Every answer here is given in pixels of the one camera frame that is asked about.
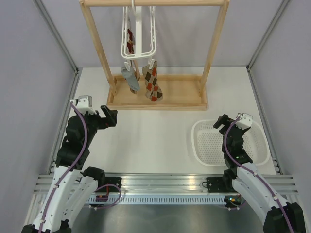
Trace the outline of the beige argyle sock front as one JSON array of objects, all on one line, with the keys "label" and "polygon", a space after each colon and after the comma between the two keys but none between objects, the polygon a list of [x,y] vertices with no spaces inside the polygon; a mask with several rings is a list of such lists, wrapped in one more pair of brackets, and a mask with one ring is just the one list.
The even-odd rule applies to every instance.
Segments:
[{"label": "beige argyle sock front", "polygon": [[152,102],[161,101],[163,99],[163,92],[157,80],[157,61],[155,61],[152,69],[149,69],[148,65],[143,67],[142,73],[146,87],[145,96]]}]

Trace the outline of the beige argyle sock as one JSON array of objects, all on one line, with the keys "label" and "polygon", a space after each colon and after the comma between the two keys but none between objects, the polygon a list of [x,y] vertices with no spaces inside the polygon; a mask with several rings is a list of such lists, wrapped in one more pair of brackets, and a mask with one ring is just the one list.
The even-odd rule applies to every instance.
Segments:
[{"label": "beige argyle sock", "polygon": [[[133,36],[133,32],[131,30],[131,22],[130,22],[130,18],[127,18],[127,52],[128,54],[134,54],[134,45],[135,45],[135,38]],[[139,82],[140,80],[140,72],[139,72],[139,67],[138,67],[138,62],[136,60],[131,60],[130,61],[130,65],[134,64],[134,72],[136,75],[136,78]],[[134,91],[130,88],[130,91],[133,94],[136,94],[137,91]]]},{"label": "beige argyle sock", "polygon": [[149,69],[148,65],[143,67],[142,73],[146,87],[145,96],[152,102],[161,101],[163,99],[163,92],[157,80],[157,61],[155,61],[152,69]]}]

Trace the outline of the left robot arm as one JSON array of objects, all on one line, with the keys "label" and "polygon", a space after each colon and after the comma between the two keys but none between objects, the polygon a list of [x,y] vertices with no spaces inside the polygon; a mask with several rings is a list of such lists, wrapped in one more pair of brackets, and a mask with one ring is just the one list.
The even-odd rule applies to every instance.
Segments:
[{"label": "left robot arm", "polygon": [[70,233],[89,196],[107,186],[102,169],[83,170],[83,166],[96,133],[115,127],[118,111],[102,105],[105,116],[101,117],[89,106],[70,105],[75,115],[68,119],[47,197],[34,221],[23,227],[24,233]]}]

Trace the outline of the white plastic clip hanger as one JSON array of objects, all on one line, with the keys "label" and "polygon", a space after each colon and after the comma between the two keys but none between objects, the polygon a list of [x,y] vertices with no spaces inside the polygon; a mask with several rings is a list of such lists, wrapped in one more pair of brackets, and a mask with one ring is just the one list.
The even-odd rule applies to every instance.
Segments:
[{"label": "white plastic clip hanger", "polygon": [[[135,45],[134,54],[128,54],[127,52],[127,18],[129,17],[129,12],[132,11],[135,16]],[[150,48],[148,52],[142,51],[142,7],[135,6],[135,2],[132,0],[130,6],[123,7],[123,21],[122,21],[122,43],[121,43],[121,55],[125,59],[124,65],[127,70],[130,70],[130,61],[139,59],[149,59],[154,58],[156,53],[156,20],[155,20],[155,7],[150,6]]]}]

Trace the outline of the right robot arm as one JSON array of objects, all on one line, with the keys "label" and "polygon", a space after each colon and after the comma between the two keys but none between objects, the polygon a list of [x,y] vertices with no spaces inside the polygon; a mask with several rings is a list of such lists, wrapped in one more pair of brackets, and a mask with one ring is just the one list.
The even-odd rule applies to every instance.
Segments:
[{"label": "right robot arm", "polygon": [[213,125],[223,136],[227,170],[222,186],[227,191],[237,191],[245,199],[261,220],[265,233],[304,233],[306,226],[300,205],[290,203],[266,181],[243,147],[243,136],[252,123],[248,114],[238,114],[236,119],[224,114]]}]

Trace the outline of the grey sock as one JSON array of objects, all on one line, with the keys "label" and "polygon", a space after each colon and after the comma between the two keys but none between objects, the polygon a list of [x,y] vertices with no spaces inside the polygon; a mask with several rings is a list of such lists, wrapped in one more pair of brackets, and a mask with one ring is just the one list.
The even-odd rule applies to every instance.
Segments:
[{"label": "grey sock", "polygon": [[127,80],[127,83],[132,90],[134,90],[134,91],[140,90],[140,86],[139,86],[138,80],[136,78],[133,67],[130,67],[129,71],[127,70],[126,67],[122,67],[121,73],[122,73],[123,77]]}]

